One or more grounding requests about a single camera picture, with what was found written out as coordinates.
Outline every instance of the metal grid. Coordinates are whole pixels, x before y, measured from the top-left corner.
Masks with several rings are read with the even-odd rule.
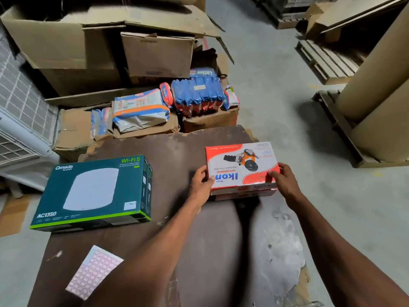
[[[33,82],[20,71],[24,62],[20,54],[14,58],[4,30],[0,28],[0,109],[52,145],[58,108],[46,103]]]
[[[0,166],[38,155],[0,130]]]

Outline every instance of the peeling table surface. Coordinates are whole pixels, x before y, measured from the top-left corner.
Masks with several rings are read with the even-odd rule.
[[[52,234],[29,307],[80,306],[65,288],[93,245],[123,259],[154,236],[187,198],[205,146],[253,142],[242,126],[97,143],[82,160],[144,154],[153,168],[152,221]],[[162,306],[303,306],[308,271],[283,197],[206,203],[195,218]]]

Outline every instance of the gray floor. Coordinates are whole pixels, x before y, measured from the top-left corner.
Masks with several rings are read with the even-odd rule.
[[[347,149],[310,100],[323,86],[294,50],[294,29],[276,30],[251,0],[207,0],[207,13],[227,31],[222,37],[236,62],[229,80],[241,100],[238,122],[271,141],[279,161],[291,165],[301,189],[335,229],[409,292],[409,168],[351,167]],[[332,306],[294,222],[312,299]],[[0,238],[4,306],[26,306],[48,235],[24,230]]]

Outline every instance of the person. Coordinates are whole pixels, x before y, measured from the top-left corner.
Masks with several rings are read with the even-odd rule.
[[[409,306],[409,296],[336,232],[299,189],[291,168],[269,174],[297,214],[315,266],[336,307]],[[199,168],[186,203],[139,252],[125,259],[94,290],[84,307],[156,307],[176,267],[194,217],[210,195],[214,176]]]

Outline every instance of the teal wi-fi router box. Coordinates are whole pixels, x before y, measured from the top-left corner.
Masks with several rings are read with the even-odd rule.
[[[58,165],[30,228],[71,232],[148,222],[152,174],[143,155]]]

